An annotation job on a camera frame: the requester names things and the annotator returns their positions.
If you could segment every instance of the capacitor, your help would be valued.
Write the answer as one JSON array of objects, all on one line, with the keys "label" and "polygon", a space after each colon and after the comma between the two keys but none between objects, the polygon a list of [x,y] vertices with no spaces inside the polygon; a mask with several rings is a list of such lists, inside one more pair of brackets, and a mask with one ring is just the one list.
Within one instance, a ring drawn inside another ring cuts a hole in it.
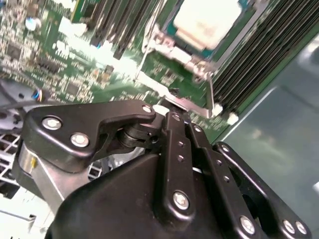
[{"label": "capacitor", "polygon": [[25,19],[25,27],[29,31],[35,31],[41,27],[41,21],[39,18],[27,17]]}]

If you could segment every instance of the black plastic arm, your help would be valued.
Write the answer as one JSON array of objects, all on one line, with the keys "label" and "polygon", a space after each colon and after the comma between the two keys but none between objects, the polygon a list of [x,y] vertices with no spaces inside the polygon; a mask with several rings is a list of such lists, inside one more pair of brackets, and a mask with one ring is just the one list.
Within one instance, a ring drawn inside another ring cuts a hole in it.
[{"label": "black plastic arm", "polygon": [[[155,116],[152,107],[139,100],[35,108],[27,114],[21,137],[37,156],[74,173],[107,156],[118,129],[128,124],[150,123]],[[58,119],[62,127],[45,128],[42,121],[48,117]],[[73,145],[70,139],[75,133],[86,135],[89,144]]]}]

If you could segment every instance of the screw hole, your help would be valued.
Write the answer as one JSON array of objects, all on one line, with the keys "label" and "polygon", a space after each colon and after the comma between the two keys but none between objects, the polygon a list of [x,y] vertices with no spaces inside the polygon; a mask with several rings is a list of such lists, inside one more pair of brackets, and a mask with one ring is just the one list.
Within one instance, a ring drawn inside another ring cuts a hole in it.
[{"label": "screw hole", "polygon": [[157,137],[156,135],[151,137],[152,143],[157,143],[158,141],[159,141],[159,137]]},{"label": "screw hole", "polygon": [[149,106],[142,106],[143,110],[147,113],[151,113],[152,109]]},{"label": "screw hole", "polygon": [[179,162],[184,162],[184,157],[181,156],[181,155],[179,155],[179,156],[177,157],[177,159],[178,159]]},{"label": "screw hole", "polygon": [[224,180],[226,183],[229,183],[229,181],[230,181],[229,177],[227,177],[227,176],[224,176]]},{"label": "screw hole", "polygon": [[178,142],[178,146],[184,148],[185,144],[182,141],[180,141]]},{"label": "screw hole", "polygon": [[194,128],[197,132],[201,132],[201,128],[198,125],[195,125]]}]

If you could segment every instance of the black bracket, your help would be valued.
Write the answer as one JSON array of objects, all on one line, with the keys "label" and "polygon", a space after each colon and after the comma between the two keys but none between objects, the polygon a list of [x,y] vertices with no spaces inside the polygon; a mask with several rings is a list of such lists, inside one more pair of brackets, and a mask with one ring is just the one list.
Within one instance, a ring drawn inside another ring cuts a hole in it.
[{"label": "black bracket", "polygon": [[169,112],[163,122],[154,213],[167,228],[183,231],[195,217],[190,141],[181,115]]},{"label": "black bracket", "polygon": [[[42,122],[48,117],[59,120],[62,127],[57,130],[44,127]],[[114,153],[117,147],[123,151],[126,147],[121,144],[111,145],[119,129],[135,123],[151,123],[155,117],[152,107],[140,100],[35,108],[28,112],[21,137],[27,148],[39,157],[74,173],[106,157],[107,152]],[[71,143],[71,136],[78,132],[88,137],[86,147]]]}]

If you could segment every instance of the white component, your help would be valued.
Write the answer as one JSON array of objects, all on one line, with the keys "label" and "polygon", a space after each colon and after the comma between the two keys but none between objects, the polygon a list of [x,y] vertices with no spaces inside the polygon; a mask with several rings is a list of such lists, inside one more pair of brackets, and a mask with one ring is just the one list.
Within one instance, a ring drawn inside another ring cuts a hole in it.
[{"label": "white component", "polygon": [[231,112],[229,114],[228,120],[227,120],[227,124],[229,125],[234,125],[235,123],[237,123],[239,120],[238,115],[236,115],[235,113]]},{"label": "white component", "polygon": [[168,108],[161,105],[153,105],[153,109],[156,113],[159,113],[162,116],[166,116],[166,114],[169,112]]},{"label": "white component", "polygon": [[176,35],[200,51],[213,50],[241,11],[237,0],[184,0],[173,22]]},{"label": "white component", "polygon": [[41,21],[39,18],[28,17],[25,19],[25,28],[29,31],[35,31],[37,28],[41,27]]},{"label": "white component", "polygon": [[82,36],[87,31],[87,25],[85,23],[71,23],[66,17],[62,17],[59,32],[66,36]]},{"label": "white component", "polygon": [[75,5],[76,5],[76,0],[52,0],[56,4],[62,4],[64,8],[69,8],[71,11],[74,10]]},{"label": "white component", "polygon": [[213,117],[218,116],[222,112],[223,112],[223,106],[221,106],[219,103],[215,103],[214,108],[212,110]]}]

